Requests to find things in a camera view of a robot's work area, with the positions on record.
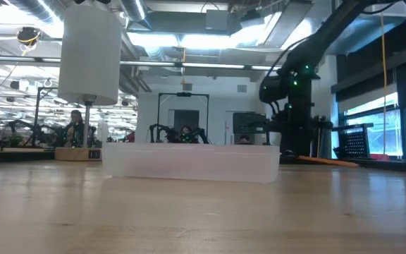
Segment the black equipment cabinet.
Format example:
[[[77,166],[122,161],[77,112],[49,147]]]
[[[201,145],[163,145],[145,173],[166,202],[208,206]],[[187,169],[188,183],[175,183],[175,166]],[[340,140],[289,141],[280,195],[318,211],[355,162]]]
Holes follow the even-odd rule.
[[[233,133],[235,135],[264,134],[264,145],[271,144],[269,124],[270,120],[266,118],[265,114],[253,112],[235,112],[233,114]]]

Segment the white lamp with wood base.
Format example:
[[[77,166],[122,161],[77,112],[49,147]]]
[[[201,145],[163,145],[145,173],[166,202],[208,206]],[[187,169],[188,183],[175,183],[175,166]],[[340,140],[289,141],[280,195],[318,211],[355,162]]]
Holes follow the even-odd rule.
[[[85,106],[82,140],[58,147],[59,161],[100,161],[102,150],[90,145],[90,110],[118,102],[122,26],[110,12],[83,4],[64,13],[58,97]]]

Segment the clear plastic pencil box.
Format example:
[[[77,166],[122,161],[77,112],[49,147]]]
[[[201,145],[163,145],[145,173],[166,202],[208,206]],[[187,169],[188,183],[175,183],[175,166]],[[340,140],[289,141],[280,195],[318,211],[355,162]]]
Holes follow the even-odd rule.
[[[111,176],[241,181],[276,180],[280,147],[181,143],[107,143],[102,169]]]

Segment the yellow wooden pencil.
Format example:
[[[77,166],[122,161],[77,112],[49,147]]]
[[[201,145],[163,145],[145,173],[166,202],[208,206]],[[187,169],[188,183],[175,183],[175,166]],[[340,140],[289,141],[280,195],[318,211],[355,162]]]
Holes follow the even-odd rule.
[[[359,167],[359,165],[354,162],[346,162],[346,161],[337,160],[337,159],[306,157],[306,156],[302,156],[302,155],[297,156],[297,159],[301,159],[301,160],[308,161],[308,162],[317,162],[317,163],[322,163],[322,164],[337,165],[337,166],[342,166],[342,167]]]

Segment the black perforated rack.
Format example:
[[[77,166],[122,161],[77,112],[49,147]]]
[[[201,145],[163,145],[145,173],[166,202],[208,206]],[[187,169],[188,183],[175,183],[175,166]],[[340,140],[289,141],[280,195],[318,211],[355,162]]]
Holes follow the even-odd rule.
[[[333,148],[338,159],[369,159],[368,128],[373,123],[339,126],[332,129],[338,134],[339,145]]]

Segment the black rectangular stand frame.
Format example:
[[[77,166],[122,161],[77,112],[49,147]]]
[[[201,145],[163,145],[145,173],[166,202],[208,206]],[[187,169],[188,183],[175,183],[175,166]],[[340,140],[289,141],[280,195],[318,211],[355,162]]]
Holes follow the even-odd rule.
[[[205,97],[207,99],[207,102],[204,104],[206,107],[206,128],[205,130],[205,137],[208,138],[208,130],[209,130],[209,100],[210,100],[210,95],[209,94],[198,94],[198,93],[191,93],[191,92],[176,92],[176,93],[171,93],[171,92],[160,92],[157,97],[157,114],[156,114],[156,124],[160,124],[160,108],[161,108],[161,103],[165,102],[161,100],[161,97],[163,95],[168,95],[168,96],[176,96],[176,97]]]

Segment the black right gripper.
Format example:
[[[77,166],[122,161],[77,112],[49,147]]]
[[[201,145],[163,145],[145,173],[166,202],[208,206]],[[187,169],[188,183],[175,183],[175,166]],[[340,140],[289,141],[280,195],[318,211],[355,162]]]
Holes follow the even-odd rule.
[[[266,118],[266,133],[289,133],[291,131],[304,131],[307,134],[316,133],[318,138],[323,129],[331,130],[333,123],[326,117],[311,117],[311,109],[315,104],[308,104],[305,107],[295,107],[292,104],[285,104],[280,109],[279,104],[269,104],[271,116]],[[294,143],[281,143],[282,157],[311,156],[311,143],[300,143],[295,151]]]

